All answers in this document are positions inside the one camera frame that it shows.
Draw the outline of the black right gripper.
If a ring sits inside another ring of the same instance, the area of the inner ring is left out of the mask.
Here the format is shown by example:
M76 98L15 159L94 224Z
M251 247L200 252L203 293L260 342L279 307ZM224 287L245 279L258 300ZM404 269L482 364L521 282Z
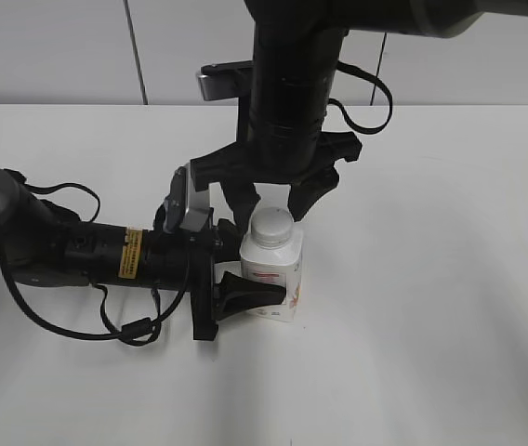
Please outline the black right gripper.
M197 191L206 190L212 183L220 183L234 224L244 235L260 201L254 183L294 184L288 195L288 209L295 221L301 221L326 193L337 187L339 174L334 168L335 162L357 161L362 147L362 142L353 132L322 132L307 167L297 173L284 173L280 166L256 164L249 157L244 144L233 142L222 149L191 159L190 175Z

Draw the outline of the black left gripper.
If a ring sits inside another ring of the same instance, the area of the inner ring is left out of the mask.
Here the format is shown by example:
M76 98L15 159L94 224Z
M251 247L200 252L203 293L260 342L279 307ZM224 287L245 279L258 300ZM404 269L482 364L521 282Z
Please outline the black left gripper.
M228 271L215 283L215 265L239 259L241 232L228 219L213 223L210 216L199 232L176 230L182 237L182 277L178 292L166 310L161 310L159 286L152 286L157 317L152 320L152 340L161 334L163 323L173 314L186 293L191 294L193 338L213 341L218 322L244 311L281 305L286 289L280 285L253 282Z

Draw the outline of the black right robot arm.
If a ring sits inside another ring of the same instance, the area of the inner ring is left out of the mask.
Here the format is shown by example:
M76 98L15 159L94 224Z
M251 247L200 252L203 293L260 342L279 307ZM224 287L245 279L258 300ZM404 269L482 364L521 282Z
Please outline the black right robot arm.
M528 1L249 1L246 8L255 23L252 58L198 74L205 100L237 100L236 139L191 160L187 174L190 196L221 186L239 230L259 202L259 184L288 186L288 210L302 219L337 187L336 162L356 161L361 136L377 133L354 122L344 133L323 130L337 73L380 85L340 60L350 31L452 38L485 13L528 17Z

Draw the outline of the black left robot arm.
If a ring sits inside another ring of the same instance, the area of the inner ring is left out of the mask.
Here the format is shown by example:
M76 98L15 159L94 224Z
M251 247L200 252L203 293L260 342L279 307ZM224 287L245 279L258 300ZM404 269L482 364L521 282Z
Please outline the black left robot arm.
M193 336L203 341L214 340L219 323L230 316L280 304L286 295L281 285L230 272L216 277L216 264L238 258L241 237L226 219L207 217L195 228L185 228L177 209L184 180L179 169L152 228L137 230L83 220L50 202L51 188L30 185L21 173L0 168L0 272L20 310L56 335L142 347L158 339L184 296L191 300ZM21 285L89 286L101 292L112 285L145 288L156 313L122 325L103 317L102 333L77 332L36 313Z

